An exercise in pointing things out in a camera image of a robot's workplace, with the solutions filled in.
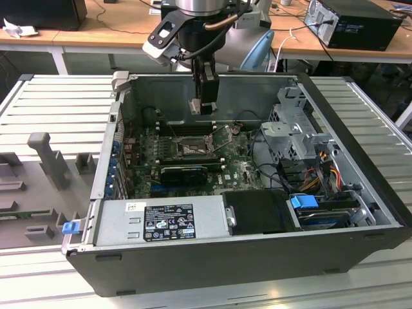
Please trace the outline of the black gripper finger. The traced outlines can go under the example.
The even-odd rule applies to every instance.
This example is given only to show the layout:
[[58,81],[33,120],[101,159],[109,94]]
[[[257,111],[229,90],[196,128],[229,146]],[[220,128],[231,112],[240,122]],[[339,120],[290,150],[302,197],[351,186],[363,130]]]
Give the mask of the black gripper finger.
[[200,62],[200,112],[211,114],[213,103],[217,101],[220,80],[215,70],[215,62]]
[[192,60],[192,74],[195,83],[195,98],[201,99],[200,93],[200,60],[199,57],[195,57]]

